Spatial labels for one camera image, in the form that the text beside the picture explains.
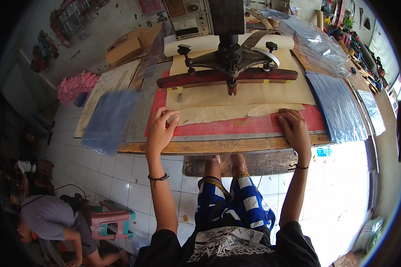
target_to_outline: control panel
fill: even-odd
[[[163,0],[177,40],[211,35],[208,0]]]

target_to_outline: blue plastic sheet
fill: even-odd
[[[362,101],[364,102],[365,108],[367,109],[368,115],[370,116],[371,123],[373,124],[374,132],[376,136],[381,135],[385,130],[385,124],[383,123],[382,115],[377,107],[374,96],[370,92],[358,90]]]
[[[125,140],[139,93],[123,90],[104,94],[86,126],[80,144],[98,153],[116,155]]]
[[[330,141],[340,144],[366,140],[364,123],[345,82],[312,71],[306,71],[306,77],[319,100]]]

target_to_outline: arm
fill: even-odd
[[[285,132],[290,146],[298,153],[300,168],[309,167],[312,153],[310,151],[310,138],[307,130],[307,123],[303,116],[297,110],[280,109],[278,116],[279,122]],[[289,184],[285,200],[283,202],[279,226],[282,228],[288,222],[299,221],[303,198],[305,196],[305,187],[307,180],[307,170],[296,168],[293,178]]]
[[[80,239],[80,233],[74,229],[67,227],[62,227],[64,231],[64,237],[66,241],[71,241],[73,243],[74,250],[76,252],[76,257],[74,260],[69,261],[67,267],[79,267],[82,264],[82,241]]]
[[[168,128],[166,128],[166,121],[177,113],[179,111],[161,107],[152,115],[146,146],[146,158],[152,178],[158,179],[165,175],[160,161],[160,153],[170,142],[179,117],[174,118]],[[156,231],[168,229],[176,234],[178,220],[168,180],[150,181],[150,188],[157,220]]]

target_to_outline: hand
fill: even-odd
[[[66,267],[79,267],[81,264],[82,264],[82,259],[75,257],[74,260],[67,262],[65,264],[65,266]]]
[[[179,112],[179,110],[171,111],[167,107],[160,107],[153,113],[147,136],[146,157],[160,156],[162,150],[169,144],[180,117],[175,117],[168,128],[166,128],[166,121]]]
[[[279,109],[278,120],[281,124],[289,145],[299,154],[302,167],[309,165],[312,152],[310,151],[309,131],[307,123],[300,111],[293,109]]]

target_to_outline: white tiled floor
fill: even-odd
[[[130,230],[137,237],[115,240],[114,244],[133,252],[133,242],[148,244],[156,226],[151,199],[148,167],[142,155],[103,156],[83,148],[80,139],[73,138],[82,108],[72,103],[61,105],[55,117],[55,127],[46,159],[55,164],[52,182],[55,188],[75,184],[89,200],[111,199],[132,209],[136,218]],[[367,220],[369,179],[364,143],[333,145],[332,156],[312,159],[300,214],[303,233],[309,236],[322,266],[328,266],[339,255],[347,253]],[[182,174],[183,156],[163,156],[162,165],[170,175],[172,195],[178,215],[177,237],[181,244],[194,230],[200,178]],[[267,205],[276,214],[272,229],[275,243],[279,231],[279,214],[293,174],[252,177]],[[231,178],[223,178],[227,190]],[[83,193],[74,186],[57,190],[57,195]]]

